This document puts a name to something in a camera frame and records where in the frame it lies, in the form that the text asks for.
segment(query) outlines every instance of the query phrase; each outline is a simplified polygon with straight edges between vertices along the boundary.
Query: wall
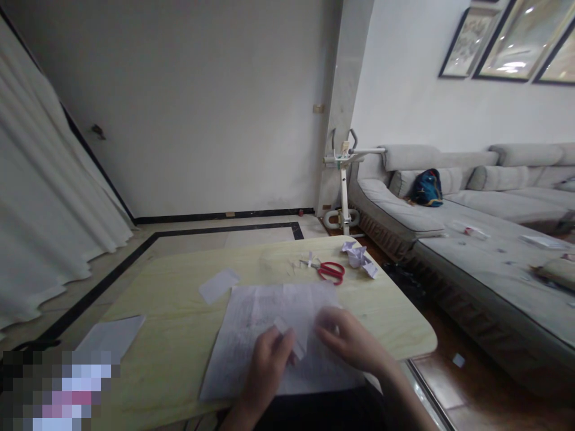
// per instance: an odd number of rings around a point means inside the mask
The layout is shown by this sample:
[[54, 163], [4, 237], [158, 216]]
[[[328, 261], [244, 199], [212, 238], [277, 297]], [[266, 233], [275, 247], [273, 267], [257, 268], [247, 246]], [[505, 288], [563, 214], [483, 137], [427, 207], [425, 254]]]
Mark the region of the wall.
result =
[[467, 7], [468, 0], [375, 1], [352, 120], [360, 147], [476, 151], [575, 141], [575, 87], [437, 78]]
[[0, 4], [135, 217], [315, 206], [340, 1]]

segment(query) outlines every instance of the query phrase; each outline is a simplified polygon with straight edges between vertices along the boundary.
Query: white curtain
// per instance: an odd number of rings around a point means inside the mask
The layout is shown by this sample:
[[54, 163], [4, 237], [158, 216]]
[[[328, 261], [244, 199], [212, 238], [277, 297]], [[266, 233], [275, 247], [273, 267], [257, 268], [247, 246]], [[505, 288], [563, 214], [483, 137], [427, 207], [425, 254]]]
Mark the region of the white curtain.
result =
[[132, 236], [55, 91], [2, 19], [0, 181], [2, 329], [38, 317], [65, 283], [90, 276], [90, 259]]

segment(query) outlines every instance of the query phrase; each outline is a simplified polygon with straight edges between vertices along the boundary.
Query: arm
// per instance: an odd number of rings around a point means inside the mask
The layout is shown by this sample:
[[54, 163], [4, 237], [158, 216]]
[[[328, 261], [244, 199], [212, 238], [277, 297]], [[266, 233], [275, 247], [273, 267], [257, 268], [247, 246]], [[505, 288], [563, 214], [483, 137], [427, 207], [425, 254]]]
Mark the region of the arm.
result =
[[275, 326], [258, 337], [246, 386], [223, 421], [221, 431], [249, 431], [256, 426], [276, 396], [288, 360], [294, 361], [290, 358], [294, 342], [293, 329], [282, 337]]
[[318, 338], [349, 365], [373, 374], [390, 399], [402, 429], [437, 431], [437, 426], [399, 364], [350, 312], [324, 307], [317, 315]]

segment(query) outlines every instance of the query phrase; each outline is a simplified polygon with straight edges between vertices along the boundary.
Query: red scissors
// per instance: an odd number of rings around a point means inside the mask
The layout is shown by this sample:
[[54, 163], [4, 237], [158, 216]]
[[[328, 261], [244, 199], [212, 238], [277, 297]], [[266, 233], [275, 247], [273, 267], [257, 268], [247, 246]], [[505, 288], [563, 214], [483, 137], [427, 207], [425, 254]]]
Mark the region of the red scissors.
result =
[[[305, 263], [306, 265], [308, 263], [307, 260], [300, 260], [300, 262]], [[343, 281], [343, 275], [346, 273], [345, 268], [341, 266], [339, 263], [335, 262], [325, 262], [322, 263], [321, 265], [318, 265], [317, 263], [312, 263], [311, 267], [317, 269], [319, 276], [326, 281], [333, 281], [333, 280], [328, 280], [327, 278], [324, 277], [324, 275], [335, 278], [337, 280], [337, 283], [334, 281], [334, 284], [336, 286], [339, 286], [341, 284], [341, 282]]]

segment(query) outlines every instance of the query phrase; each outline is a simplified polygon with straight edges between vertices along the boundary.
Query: scissor handle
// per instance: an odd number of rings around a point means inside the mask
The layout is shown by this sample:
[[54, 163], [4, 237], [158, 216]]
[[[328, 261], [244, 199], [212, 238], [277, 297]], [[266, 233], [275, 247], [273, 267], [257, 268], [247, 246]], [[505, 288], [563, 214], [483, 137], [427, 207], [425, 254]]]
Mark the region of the scissor handle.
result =
[[341, 282], [343, 281], [343, 275], [346, 273], [346, 270], [339, 263], [325, 262], [325, 263], [322, 263], [320, 265], [320, 267], [317, 269], [317, 272], [321, 278], [323, 278], [324, 280], [327, 280], [327, 281], [332, 281], [332, 280], [328, 280], [327, 278], [325, 278], [323, 276], [324, 274], [329, 276], [329, 277], [334, 277], [336, 280], [338, 280], [337, 283], [334, 283], [334, 284], [336, 286], [339, 286], [341, 284]]

